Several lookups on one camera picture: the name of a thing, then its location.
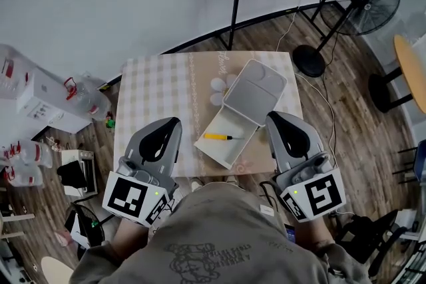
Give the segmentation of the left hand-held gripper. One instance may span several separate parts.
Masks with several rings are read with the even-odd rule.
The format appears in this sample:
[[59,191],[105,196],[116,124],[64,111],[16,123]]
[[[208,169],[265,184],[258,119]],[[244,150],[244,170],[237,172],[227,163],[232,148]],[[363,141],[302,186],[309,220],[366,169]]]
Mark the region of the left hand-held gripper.
[[108,176],[102,207],[123,219],[151,227],[172,199],[177,183],[170,177],[178,158],[182,124],[177,117],[163,118],[136,132],[141,163],[158,162],[158,172],[143,170],[122,158]]

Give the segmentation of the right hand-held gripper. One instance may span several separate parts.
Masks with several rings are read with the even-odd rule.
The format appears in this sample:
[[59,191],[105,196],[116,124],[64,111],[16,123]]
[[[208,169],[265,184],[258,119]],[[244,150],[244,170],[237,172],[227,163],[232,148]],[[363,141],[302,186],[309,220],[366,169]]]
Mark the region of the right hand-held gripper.
[[[292,114],[273,111],[266,117],[265,128],[279,172],[273,177],[274,190],[297,221],[315,220],[345,205],[341,172],[331,165],[312,125]],[[293,167],[295,159],[306,161]]]

